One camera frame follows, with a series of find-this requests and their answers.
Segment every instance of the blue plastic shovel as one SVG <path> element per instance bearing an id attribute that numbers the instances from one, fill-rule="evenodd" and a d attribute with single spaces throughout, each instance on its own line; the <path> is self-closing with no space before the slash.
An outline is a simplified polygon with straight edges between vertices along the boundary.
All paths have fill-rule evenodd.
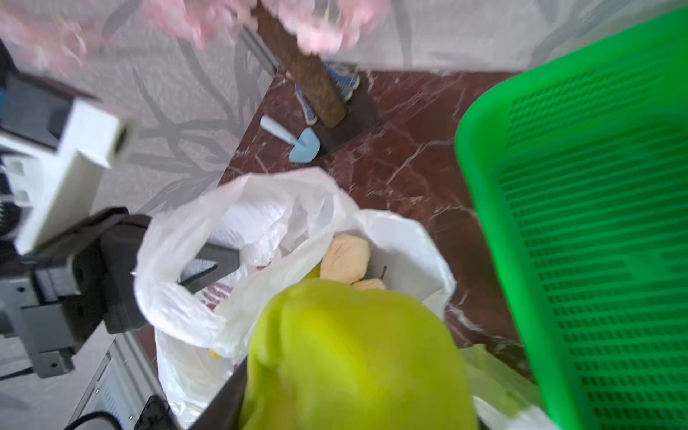
<path id="1" fill-rule="evenodd" d="M 320 139 L 318 139 L 318 136 L 315 135 L 315 132 L 311 128 L 303 130 L 301 137 L 296 139 L 294 135 L 282 127 L 279 122 L 273 120 L 269 116 L 264 116 L 260 119 L 260 126 L 268 133 L 284 140 L 294 147 L 289 153 L 289 161 L 292 163 L 310 163 L 315 159 L 315 156 L 318 155 L 318 151 L 320 151 Z"/>

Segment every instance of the wooden stick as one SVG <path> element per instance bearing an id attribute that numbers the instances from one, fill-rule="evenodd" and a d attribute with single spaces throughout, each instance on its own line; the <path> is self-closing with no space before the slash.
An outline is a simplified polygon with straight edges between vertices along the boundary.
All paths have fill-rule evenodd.
<path id="1" fill-rule="evenodd" d="M 304 55 L 299 50 L 297 38 L 289 34 L 260 1 L 253 15 L 258 19 L 258 34 L 302 88 L 320 121 L 325 127 L 339 124 L 346 116 L 346 108 L 320 57 Z"/>

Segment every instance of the green plastic basket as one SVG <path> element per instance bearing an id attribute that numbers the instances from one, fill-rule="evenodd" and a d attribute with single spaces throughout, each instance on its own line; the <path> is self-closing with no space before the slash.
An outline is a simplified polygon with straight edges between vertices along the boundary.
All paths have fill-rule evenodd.
<path id="1" fill-rule="evenodd" d="M 552 419 L 688 428 L 688 10 L 498 85 L 456 151 Z"/>

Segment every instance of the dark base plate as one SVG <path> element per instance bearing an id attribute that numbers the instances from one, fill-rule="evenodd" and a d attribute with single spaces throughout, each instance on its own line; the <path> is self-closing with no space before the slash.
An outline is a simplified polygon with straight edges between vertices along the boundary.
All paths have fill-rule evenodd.
<path id="1" fill-rule="evenodd" d="M 378 110 L 375 101 L 368 94 L 368 81 L 364 76 L 361 76 L 361 85 L 354 92 L 354 96 L 347 102 L 347 112 L 344 121 L 331 129 L 319 121 L 313 126 L 313 131 L 320 139 L 320 151 L 315 156 L 316 160 L 345 147 L 360 135 L 380 125 Z"/>

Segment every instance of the white plastic bag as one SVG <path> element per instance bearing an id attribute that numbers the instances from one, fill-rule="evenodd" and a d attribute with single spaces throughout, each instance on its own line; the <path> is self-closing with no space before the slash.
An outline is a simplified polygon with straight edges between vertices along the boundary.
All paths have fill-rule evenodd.
<path id="1" fill-rule="evenodd" d="M 542 411 L 536 384 L 487 352 L 485 345 L 463 348 L 475 412 L 490 430 L 557 430 Z"/>
<path id="2" fill-rule="evenodd" d="M 371 242 L 369 276 L 381 276 L 386 266 L 390 289 L 421 300 L 442 318 L 456 282 L 423 226 L 394 213 L 360 210 L 319 168 L 243 175 L 153 217 L 137 255 L 134 291 L 156 328 L 163 390 L 178 417 L 188 412 L 186 422 L 179 417 L 182 425 L 244 359 L 270 299 L 302 280 L 344 231 Z M 241 268 L 221 281 L 232 293 L 214 311 L 178 284 L 207 241 L 239 249 L 241 259 Z M 215 359 L 205 350 L 224 362 L 209 365 Z"/>

